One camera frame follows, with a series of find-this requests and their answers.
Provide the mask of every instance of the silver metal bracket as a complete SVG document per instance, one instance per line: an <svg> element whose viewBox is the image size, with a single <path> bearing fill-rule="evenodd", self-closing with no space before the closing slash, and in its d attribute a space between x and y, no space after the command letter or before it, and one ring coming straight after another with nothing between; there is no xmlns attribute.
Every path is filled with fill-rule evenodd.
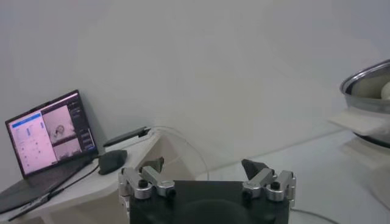
<svg viewBox="0 0 390 224"><path fill-rule="evenodd" d="M290 206L295 205L297 178L291 171L283 170L280 175L266 186L266 195L270 201L289 200Z"/></svg>
<svg viewBox="0 0 390 224"><path fill-rule="evenodd" d="M261 189L276 179L274 173L272 169L264 168L251 180L243 182L244 198L251 199L260 197Z"/></svg>
<svg viewBox="0 0 390 224"><path fill-rule="evenodd" d="M142 179L134 168L122 168L118 174L119 201L130 217L130 196L145 200L152 195L152 185Z"/></svg>
<svg viewBox="0 0 390 224"><path fill-rule="evenodd" d="M141 176L156 187L158 195L166 198L175 196L175 182L165 178L151 166L142 167Z"/></svg>

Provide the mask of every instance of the laptop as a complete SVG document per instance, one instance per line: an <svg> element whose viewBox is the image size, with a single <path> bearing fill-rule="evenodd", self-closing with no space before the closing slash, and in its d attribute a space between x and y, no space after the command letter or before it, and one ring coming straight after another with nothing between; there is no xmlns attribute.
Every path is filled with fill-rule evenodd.
<svg viewBox="0 0 390 224"><path fill-rule="evenodd" d="M0 213L55 190L98 154L78 90L5 125L23 180L0 193Z"/></svg>

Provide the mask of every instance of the white table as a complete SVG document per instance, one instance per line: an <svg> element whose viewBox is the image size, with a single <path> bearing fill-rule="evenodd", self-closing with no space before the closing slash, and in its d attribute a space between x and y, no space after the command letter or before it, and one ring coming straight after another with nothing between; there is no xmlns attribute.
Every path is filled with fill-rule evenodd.
<svg viewBox="0 0 390 224"><path fill-rule="evenodd" d="M322 214L342 224L390 223L389 210L367 186L370 169L341 152L353 138L351 132L340 131L252 160L266 163L278 173L285 169L296 174L295 208ZM244 181L246 176L238 163L210 172L210 179ZM327 222L292 212L291 223Z"/></svg>
<svg viewBox="0 0 390 224"><path fill-rule="evenodd" d="M153 148L156 142L160 139L160 134L155 133L149 139L131 145L126 148L128 156L124 167L136 167L142 162L148 152ZM97 165L97 159L92 164L86 166L72 178L70 178L63 186L77 180ZM50 213L70 208L88 201L96 200L114 193L118 189L118 172L112 172L107 175L99 175L98 170L81 180L77 184L69 187L61 194L58 194L46 204L34 209L33 211L15 219L12 223L24 222L35 217L41 217L47 224L53 223ZM7 220L14 211L0 215L0 223L9 223Z"/></svg>

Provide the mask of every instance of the computer mouse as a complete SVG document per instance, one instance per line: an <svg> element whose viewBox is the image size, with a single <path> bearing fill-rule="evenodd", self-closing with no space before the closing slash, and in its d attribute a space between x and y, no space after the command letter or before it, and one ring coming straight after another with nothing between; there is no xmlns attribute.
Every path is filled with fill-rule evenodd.
<svg viewBox="0 0 390 224"><path fill-rule="evenodd" d="M121 168L126 162L126 150L114 150L99 157L99 174L106 175Z"/></svg>

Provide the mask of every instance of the laptop screen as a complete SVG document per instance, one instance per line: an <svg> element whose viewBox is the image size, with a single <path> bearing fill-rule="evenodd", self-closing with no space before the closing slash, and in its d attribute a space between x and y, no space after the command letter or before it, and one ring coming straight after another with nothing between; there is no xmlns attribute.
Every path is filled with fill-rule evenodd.
<svg viewBox="0 0 390 224"><path fill-rule="evenodd" d="M96 150L78 91L6 122L24 175Z"/></svg>

